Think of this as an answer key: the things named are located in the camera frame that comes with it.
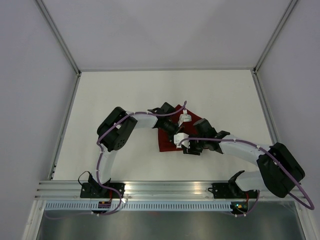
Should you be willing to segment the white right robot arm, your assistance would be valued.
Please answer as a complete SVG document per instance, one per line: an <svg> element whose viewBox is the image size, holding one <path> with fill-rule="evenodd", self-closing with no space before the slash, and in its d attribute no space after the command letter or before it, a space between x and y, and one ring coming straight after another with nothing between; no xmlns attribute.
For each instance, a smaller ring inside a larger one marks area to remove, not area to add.
<svg viewBox="0 0 320 240"><path fill-rule="evenodd" d="M275 196L284 198L305 177L305 171L280 142L274 145L250 143L227 131L217 132L205 118L196 121L193 126L195 135L178 133L173 137L174 144L184 154L199 156L204 149L208 149L258 167L257 171L240 170L229 179L228 192L235 198L253 190L269 190Z"/></svg>

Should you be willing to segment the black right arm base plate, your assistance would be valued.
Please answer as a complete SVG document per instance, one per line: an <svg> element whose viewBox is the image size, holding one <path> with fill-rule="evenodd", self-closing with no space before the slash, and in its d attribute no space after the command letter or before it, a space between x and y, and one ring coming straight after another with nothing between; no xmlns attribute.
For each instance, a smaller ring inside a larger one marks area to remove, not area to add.
<svg viewBox="0 0 320 240"><path fill-rule="evenodd" d="M256 190L243 191L237 185L227 182L212 183L207 189L213 194L214 199L256 199L258 192Z"/></svg>

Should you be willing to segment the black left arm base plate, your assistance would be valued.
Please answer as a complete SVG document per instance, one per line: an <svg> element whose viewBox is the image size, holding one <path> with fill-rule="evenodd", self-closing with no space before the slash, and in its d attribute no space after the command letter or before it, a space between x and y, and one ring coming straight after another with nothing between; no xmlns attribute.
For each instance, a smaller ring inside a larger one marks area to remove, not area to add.
<svg viewBox="0 0 320 240"><path fill-rule="evenodd" d="M121 197L125 193L125 184L123 182L111 182L110 188L117 190ZM114 191L108 188L103 188L100 185L91 186L90 183L85 182L82 184L80 191L80 198L82 199L119 199L120 196Z"/></svg>

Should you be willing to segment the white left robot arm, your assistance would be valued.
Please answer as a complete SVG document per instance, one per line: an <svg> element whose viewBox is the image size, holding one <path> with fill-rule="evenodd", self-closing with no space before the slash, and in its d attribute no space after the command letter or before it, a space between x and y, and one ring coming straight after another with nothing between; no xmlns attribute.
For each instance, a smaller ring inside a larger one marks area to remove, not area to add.
<svg viewBox="0 0 320 240"><path fill-rule="evenodd" d="M146 111L129 112L116 107L100 124L96 133L100 153L94 173L88 173L88 180L81 185L80 197L83 199L116 198L124 194L124 186L111 183L111 169L118 151L125 146L132 132L137 129L157 129L164 132L164 141L174 144L174 137L183 127L183 119L173 122L173 117L187 113L186 105L175 108L165 102L161 107Z"/></svg>

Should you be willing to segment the dark red cloth napkin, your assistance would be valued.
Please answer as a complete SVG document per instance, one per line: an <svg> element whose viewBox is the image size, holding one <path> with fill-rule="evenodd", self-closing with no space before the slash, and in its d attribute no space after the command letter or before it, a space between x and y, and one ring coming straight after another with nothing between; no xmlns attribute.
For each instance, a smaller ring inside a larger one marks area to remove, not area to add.
<svg viewBox="0 0 320 240"><path fill-rule="evenodd" d="M194 114L193 112L187 110L188 114L191 115L192 121L191 122L184 122L181 125L181 130L179 133L188 134L190 137L197 134L197 130L194 127L194 123L201 119L198 115ZM160 129L160 124L164 120L171 120L173 123L177 123L179 121L180 114L183 113L183 110L178 111L176 114L166 116L166 117L159 117L158 122L155 125L155 128L158 129L158 148L160 152L173 152L173 151L182 151L182 148L176 148L174 144L174 136L168 136L166 132Z"/></svg>

